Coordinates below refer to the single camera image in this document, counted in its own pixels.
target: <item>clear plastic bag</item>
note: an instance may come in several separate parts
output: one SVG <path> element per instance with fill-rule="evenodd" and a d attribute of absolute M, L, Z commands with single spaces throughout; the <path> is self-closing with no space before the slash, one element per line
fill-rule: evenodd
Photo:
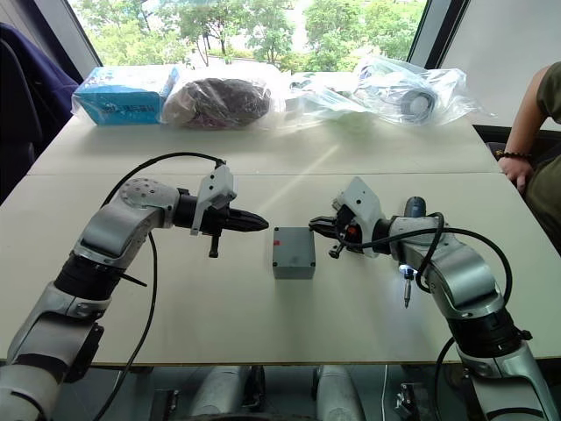
<path fill-rule="evenodd" d="M 396 124 L 444 125 L 478 111 L 489 114 L 466 87 L 457 68 L 425 70 L 384 57 L 363 59 L 355 69 L 355 97 L 372 113 Z"/>
<path fill-rule="evenodd" d="M 350 72 L 297 73 L 290 80 L 284 125 L 306 125 L 367 109 L 353 98 L 356 78 Z"/>
<path fill-rule="evenodd" d="M 72 94 L 72 113 L 98 125 L 158 124 L 179 71 L 175 65 L 94 68 Z"/>
<path fill-rule="evenodd" d="M 188 70 L 166 100 L 160 122 L 200 129 L 273 126 L 275 115 L 285 110 L 286 86 L 270 65 Z"/>
<path fill-rule="evenodd" d="M 488 112 L 467 92 L 456 68 L 426 70 L 405 61 L 366 57 L 353 73 L 293 76 L 285 125 L 305 125 L 369 112 L 398 125 L 444 125 L 465 114 Z"/>

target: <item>white wall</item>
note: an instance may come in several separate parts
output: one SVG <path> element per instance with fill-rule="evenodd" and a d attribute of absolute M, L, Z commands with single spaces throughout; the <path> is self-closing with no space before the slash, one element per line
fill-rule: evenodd
<path fill-rule="evenodd" d="M 461 68 L 468 88 L 497 115 L 474 124 L 512 126 L 532 75 L 561 61 L 561 0 L 472 0 L 442 68 Z M 561 131 L 550 118 L 543 129 Z"/>

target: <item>tree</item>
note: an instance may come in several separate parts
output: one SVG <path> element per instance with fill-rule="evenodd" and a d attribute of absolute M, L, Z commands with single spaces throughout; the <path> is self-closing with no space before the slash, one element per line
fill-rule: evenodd
<path fill-rule="evenodd" d="M 282 72 L 305 72 L 307 70 L 306 67 L 308 66 L 309 56 L 310 54 L 297 52 L 285 54 L 280 58 L 279 69 Z"/>
<path fill-rule="evenodd" d="M 187 63 L 188 48 L 172 33 L 142 33 L 135 22 L 104 25 L 89 38 L 104 65 Z"/>
<path fill-rule="evenodd" d="M 84 29 L 105 65 L 188 62 L 177 31 L 150 31 L 140 0 L 74 0 Z"/>
<path fill-rule="evenodd" d="M 327 33 L 342 41 L 358 41 L 362 34 L 360 14 L 359 0 L 314 0 L 304 12 L 310 45 L 320 49 Z"/>
<path fill-rule="evenodd" d="M 318 40 L 319 48 L 312 52 L 306 63 L 310 72 L 338 72 L 347 70 L 341 67 L 343 60 L 350 55 L 354 43 L 342 41 L 338 31 L 329 31 Z"/>
<path fill-rule="evenodd" d="M 249 35 L 247 46 L 257 47 L 256 59 L 274 64 L 292 49 L 295 29 L 287 20 L 287 6 L 287 0 L 249 1 L 243 22 Z"/>
<path fill-rule="evenodd" d="M 211 4 L 163 1 L 158 16 L 166 31 L 179 29 L 187 42 L 194 44 L 205 66 L 209 65 L 209 38 L 220 41 L 226 55 L 227 39 L 240 32 L 241 3 L 238 0 L 216 0 Z"/>
<path fill-rule="evenodd" d="M 423 14 L 425 2 L 395 4 L 376 0 L 365 13 L 366 36 L 387 57 L 406 60 Z"/>
<path fill-rule="evenodd" d="M 100 33 L 106 25 L 121 25 L 131 21 L 140 31 L 150 31 L 143 0 L 74 0 L 73 9 L 86 21 L 92 32 Z"/>

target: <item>blue box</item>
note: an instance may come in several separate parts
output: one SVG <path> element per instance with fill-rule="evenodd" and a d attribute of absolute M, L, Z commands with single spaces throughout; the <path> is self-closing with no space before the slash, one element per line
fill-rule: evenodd
<path fill-rule="evenodd" d="M 174 65 L 94 68 L 72 95 L 98 125 L 154 125 L 179 72 Z"/>

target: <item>black cable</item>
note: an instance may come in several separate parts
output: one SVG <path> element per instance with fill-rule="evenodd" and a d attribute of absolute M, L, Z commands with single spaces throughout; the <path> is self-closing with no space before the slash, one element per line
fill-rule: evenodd
<path fill-rule="evenodd" d="M 392 241 L 397 241 L 398 239 L 408 239 L 409 237 L 415 237 L 417 235 L 423 235 L 423 234 L 432 234 L 436 232 L 437 232 L 437 228 L 425 228 L 423 230 L 416 230 L 411 232 L 404 232 L 403 234 L 392 235 L 390 237 L 385 237 L 383 239 L 376 239 L 375 241 L 370 241 L 368 243 L 363 243 L 363 244 L 351 243 L 350 241 L 341 239 L 339 235 L 337 235 L 337 239 L 344 246 L 363 249 L 363 248 L 375 247 L 375 246 L 380 246 L 382 244 L 391 243 Z M 507 305 L 508 300 L 510 299 L 510 294 L 512 292 L 512 270 L 510 268 L 510 263 L 508 263 L 507 256 L 503 253 L 503 251 L 499 248 L 499 246 L 497 246 L 496 244 L 493 243 L 493 241 L 491 241 L 490 239 L 488 239 L 487 237 L 481 234 L 469 230 L 464 230 L 462 228 L 451 228 L 449 226 L 446 226 L 445 228 L 443 228 L 442 232 L 451 232 L 454 234 L 465 235 L 468 237 L 473 237 L 475 239 L 478 239 L 479 241 L 489 246 L 497 254 L 497 256 L 499 256 L 499 259 L 501 259 L 501 263 L 505 271 L 505 292 L 503 294 L 503 299 L 504 299 L 504 304 Z"/>
<path fill-rule="evenodd" d="M 209 160 L 209 161 L 214 161 L 214 163 L 216 164 L 217 167 L 221 166 L 221 165 L 225 165 L 226 161 L 221 160 L 220 158 L 217 158 L 215 156 L 211 156 L 211 155 L 207 155 L 205 153 L 198 153 L 198 152 L 174 152 L 174 153 L 166 153 L 165 155 L 160 155 L 157 156 L 155 158 L 152 158 L 151 160 L 148 160 L 142 164 L 140 164 L 139 166 L 137 166 L 136 168 L 134 168 L 132 171 L 130 171 L 127 175 L 125 175 L 113 188 L 113 190 L 107 195 L 107 197 L 105 198 L 105 200 L 103 201 L 102 206 L 106 205 L 107 203 L 110 202 L 111 198 L 119 191 L 119 189 L 121 188 L 121 186 L 129 179 L 131 178 L 133 175 L 135 175 L 138 171 L 143 170 L 144 168 L 148 168 L 151 165 L 155 164 L 156 162 L 159 161 L 163 161 L 166 160 L 168 158 L 174 158 L 176 156 L 195 156 L 198 158 L 204 158 L 205 160 Z"/>
<path fill-rule="evenodd" d="M 446 356 L 446 354 L 448 353 L 448 351 L 450 350 L 453 344 L 454 344 L 454 338 L 448 339 L 448 342 L 446 342 L 442 347 L 442 350 L 440 351 L 440 354 L 438 355 L 437 358 L 437 364 L 435 365 L 436 367 L 435 379 L 432 384 L 432 406 L 437 421 L 442 421 L 442 418 L 440 416 L 440 409 L 438 408 L 438 375 L 440 374 L 440 368 L 442 367 L 442 364 L 444 362 L 444 357 Z"/>
<path fill-rule="evenodd" d="M 435 250 L 437 250 L 438 243 L 440 242 L 440 237 L 442 236 L 442 232 L 443 232 L 443 229 L 444 229 L 444 215 L 440 212 L 435 212 L 435 213 L 431 213 L 429 216 L 430 217 L 438 217 L 437 231 L 435 232 L 435 236 L 433 237 L 432 242 L 430 243 L 429 250 L 425 254 L 424 259 L 421 262 L 421 265 L 417 269 L 417 275 L 415 276 L 415 282 L 417 284 L 417 287 L 419 287 L 420 290 L 430 294 L 430 289 L 423 285 L 422 278 L 423 278 L 424 270 L 429 265 L 430 260 L 432 259 L 432 255 L 434 254 Z"/>
<path fill-rule="evenodd" d="M 451 227 L 444 227 L 444 217 L 442 217 L 442 214 L 438 215 L 439 216 L 439 220 L 438 220 L 438 227 L 437 228 L 427 228 L 424 230 L 416 230 L 416 231 L 411 231 L 411 232 L 404 232 L 403 234 L 397 234 L 397 235 L 393 235 L 390 237 L 385 237 L 383 239 L 377 239 L 375 241 L 370 241 L 367 243 L 363 243 L 363 244 L 359 244 L 359 243 L 351 243 L 349 241 L 345 241 L 344 239 L 341 239 L 339 232 L 337 232 L 336 230 L 336 236 L 337 239 L 339 240 L 339 242 L 341 244 L 343 244 L 344 246 L 348 246 L 351 248 L 358 248 L 358 249 L 363 249 L 363 248 L 368 248 L 368 247 L 375 247 L 375 246 L 379 246 L 382 244 L 386 244 L 386 243 L 391 243 L 392 241 L 397 241 L 399 239 L 406 239 L 409 237 L 414 237 L 417 235 L 422 235 L 422 234 L 429 234 L 429 233 L 435 233 L 435 237 L 437 236 L 437 233 L 439 232 L 439 234 L 442 234 L 443 232 L 451 232 L 454 234 L 460 234 L 460 235 L 465 235 L 468 237 L 472 237 L 475 239 L 478 239 L 479 241 L 485 243 L 487 246 L 489 246 L 496 254 L 497 256 L 499 256 L 499 259 L 501 259 L 501 263 L 502 266 L 504 268 L 505 271 L 505 290 L 503 293 L 503 300 L 504 300 L 504 305 L 506 306 L 508 303 L 508 300 L 510 299 L 510 295 L 512 293 L 512 284 L 513 284 L 513 277 L 512 277 L 512 269 L 510 268 L 510 263 L 508 262 L 507 256 L 503 253 L 503 251 L 501 250 L 501 248 L 499 246 L 497 246 L 496 244 L 493 243 L 493 241 L 491 241 L 490 239 L 488 239 L 487 237 L 478 234 L 476 232 L 473 231 L 469 231 L 469 230 L 464 230 L 461 228 L 451 228 Z M 434 244 L 438 244 L 438 242 L 433 239 L 431 246 Z M 436 363 L 436 371 L 435 371 L 435 378 L 434 378 L 434 383 L 433 383 L 433 411 L 435 412 L 435 417 L 437 419 L 437 421 L 442 421 L 442 418 L 440 416 L 440 410 L 438 409 L 438 376 L 440 374 L 440 370 L 441 367 L 443 365 L 444 362 L 444 358 L 446 356 L 446 354 L 448 353 L 448 351 L 450 350 L 451 346 L 454 344 L 454 338 L 450 338 L 448 339 L 448 341 L 446 342 L 446 344 L 444 344 L 442 350 L 440 351 L 440 354 L 438 355 L 437 358 L 437 363 Z"/>
<path fill-rule="evenodd" d="M 141 287 L 147 287 L 148 285 L 146 285 L 145 283 L 143 283 L 142 281 L 139 281 L 137 278 L 133 278 L 130 275 L 127 274 L 121 274 L 119 275 L 121 278 L 126 279 L 127 281 L 130 281 L 132 283 L 136 283 L 137 285 L 140 285 Z"/>
<path fill-rule="evenodd" d="M 152 254 L 153 254 L 152 301 L 150 302 L 150 312 L 148 313 L 148 319 L 146 320 L 146 325 L 142 332 L 142 336 L 140 337 L 140 341 L 138 342 L 137 346 L 134 348 L 131 357 L 129 358 L 129 360 L 126 363 L 126 366 L 124 366 L 123 371 L 119 375 L 117 382 L 113 387 L 113 390 L 105 400 L 105 403 L 103 404 L 102 408 L 99 410 L 99 412 L 97 412 L 97 415 L 96 417 L 94 417 L 93 421 L 99 421 L 100 419 L 102 419 L 102 417 L 105 415 L 105 412 L 107 412 L 107 410 L 115 400 L 117 393 L 121 389 L 121 386 L 123 386 L 123 382 L 124 379 L 126 378 L 126 375 L 129 374 L 129 370 L 131 369 L 132 362 L 136 358 L 138 351 L 140 351 L 140 348 L 144 345 L 144 341 L 146 339 L 146 336 L 148 335 L 150 326 L 152 325 L 154 310 L 156 308 L 156 296 L 158 294 L 158 252 L 156 251 L 156 243 L 154 241 L 154 237 L 152 236 L 151 232 L 148 234 L 148 238 L 150 239 L 150 246 L 152 247 Z"/>
<path fill-rule="evenodd" d="M 195 157 L 198 157 L 198 158 L 204 158 L 205 160 L 213 161 L 216 164 L 216 168 L 218 168 L 221 165 L 226 164 L 226 161 L 224 161 L 224 160 L 221 160 L 221 159 L 216 158 L 216 157 L 211 156 L 211 155 L 207 155 L 207 154 L 204 154 L 204 153 L 196 153 L 196 152 L 175 152 L 175 153 L 167 153 L 165 155 L 157 156 L 155 158 L 152 158 L 152 159 L 138 165 L 136 168 L 134 168 L 132 171 L 130 171 L 127 175 L 125 175 L 123 178 L 121 178 L 121 180 L 115 185 L 115 187 L 113 187 L 111 192 L 107 195 L 107 197 L 103 201 L 102 207 L 105 206 L 107 203 L 109 203 L 110 200 L 113 198 L 113 196 L 121 188 L 121 186 L 123 186 L 123 184 L 125 184 L 126 181 L 129 180 L 138 171 L 140 171 L 144 168 L 150 167 L 152 164 L 155 164 L 156 162 L 163 161 L 163 160 L 166 160 L 168 158 L 174 158 L 176 156 L 195 156 Z M 119 375 L 119 377 L 117 379 L 117 382 L 115 383 L 115 386 L 113 387 L 113 390 L 111 391 L 110 395 L 105 400 L 105 403 L 103 404 L 102 408 L 97 412 L 97 415 L 94 417 L 93 421 L 99 421 L 100 419 L 102 419 L 102 417 L 105 415 L 105 412 L 107 412 L 107 410 L 109 409 L 109 407 L 111 406 L 111 404 L 115 400 L 115 397 L 117 396 L 119 390 L 121 389 L 121 386 L 123 386 L 124 379 L 129 374 L 129 371 L 131 369 L 132 363 L 134 362 L 134 359 L 137 357 L 137 354 L 140 351 L 140 348 L 142 348 L 142 346 L 144 345 L 144 341 L 146 340 L 146 336 L 148 335 L 148 332 L 150 331 L 150 326 L 152 325 L 154 311 L 156 309 L 156 296 L 158 294 L 158 251 L 156 250 L 156 242 L 154 241 L 154 237 L 153 237 L 151 232 L 148 233 L 148 239 L 150 240 L 150 246 L 152 248 L 152 254 L 153 254 L 153 287 L 152 287 L 152 300 L 150 302 L 150 312 L 148 313 L 148 319 L 146 320 L 145 328 L 142 331 L 142 336 L 140 337 L 140 340 L 138 341 L 138 344 L 134 348 L 134 351 L 132 352 L 131 357 L 127 361 L 126 366 L 124 366 L 124 369 L 121 372 L 121 374 Z M 132 276 L 129 276 L 129 275 L 121 274 L 121 277 L 128 280 L 128 281 L 138 283 L 140 285 L 144 284 L 143 282 L 141 282 L 138 279 L 135 279 L 135 278 L 133 278 Z"/>

